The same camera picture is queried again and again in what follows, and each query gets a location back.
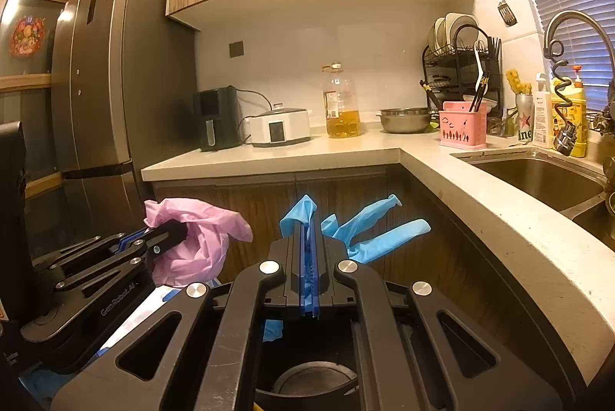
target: stainless steel sink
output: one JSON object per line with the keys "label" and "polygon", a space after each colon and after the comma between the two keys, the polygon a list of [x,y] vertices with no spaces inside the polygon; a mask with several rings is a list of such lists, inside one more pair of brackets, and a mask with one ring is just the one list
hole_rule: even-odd
{"label": "stainless steel sink", "polygon": [[615,217],[605,205],[613,189],[604,176],[534,149],[453,156],[530,194],[615,251]]}
{"label": "stainless steel sink", "polygon": [[556,211],[599,195],[607,184],[604,177],[593,171],[538,150],[459,157]]}

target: metal pot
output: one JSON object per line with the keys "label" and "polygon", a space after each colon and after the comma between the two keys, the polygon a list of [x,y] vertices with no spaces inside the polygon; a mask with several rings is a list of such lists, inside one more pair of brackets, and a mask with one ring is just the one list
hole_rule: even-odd
{"label": "metal pot", "polygon": [[431,120],[428,108],[383,109],[377,116],[389,133],[422,133]]}

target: hanging spatula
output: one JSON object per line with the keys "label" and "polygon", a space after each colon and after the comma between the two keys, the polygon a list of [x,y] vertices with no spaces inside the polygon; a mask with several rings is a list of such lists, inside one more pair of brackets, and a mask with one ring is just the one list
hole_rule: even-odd
{"label": "hanging spatula", "polygon": [[497,6],[497,10],[499,11],[500,16],[502,16],[504,24],[506,24],[508,27],[517,24],[517,18],[515,17],[515,14],[509,7],[508,3],[506,3],[506,0],[500,0],[499,5]]}

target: yellow bottle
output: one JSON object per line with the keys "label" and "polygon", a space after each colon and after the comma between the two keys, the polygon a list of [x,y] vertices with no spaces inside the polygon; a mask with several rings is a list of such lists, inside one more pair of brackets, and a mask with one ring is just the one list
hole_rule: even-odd
{"label": "yellow bottle", "polygon": [[[571,156],[585,157],[587,152],[587,131],[589,125],[587,124],[587,99],[585,98],[585,89],[583,88],[583,82],[580,80],[579,71],[581,66],[573,66],[576,79],[572,85],[567,86],[560,93],[565,97],[568,97],[573,105],[569,108],[562,108],[564,116],[570,120],[574,125],[577,125],[577,142],[574,143],[573,152]],[[551,81],[551,113],[553,114],[553,135],[550,138],[551,147],[557,134],[560,132],[564,123],[562,118],[555,110],[555,105],[562,102],[562,99],[555,93],[555,86],[561,83],[561,80],[554,78]]]}
{"label": "yellow bottle", "polygon": [[361,120],[354,84],[343,74],[342,64],[323,66],[330,73],[325,79],[322,95],[327,117],[327,133],[332,138],[356,137],[361,134]]}

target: refrigerator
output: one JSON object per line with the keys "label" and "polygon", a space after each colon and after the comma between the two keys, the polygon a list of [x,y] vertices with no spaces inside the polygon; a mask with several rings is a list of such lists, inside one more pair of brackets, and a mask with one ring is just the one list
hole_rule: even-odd
{"label": "refrigerator", "polygon": [[52,120],[79,238],[143,227],[141,169],[197,147],[194,29],[166,0],[70,0],[58,19]]}

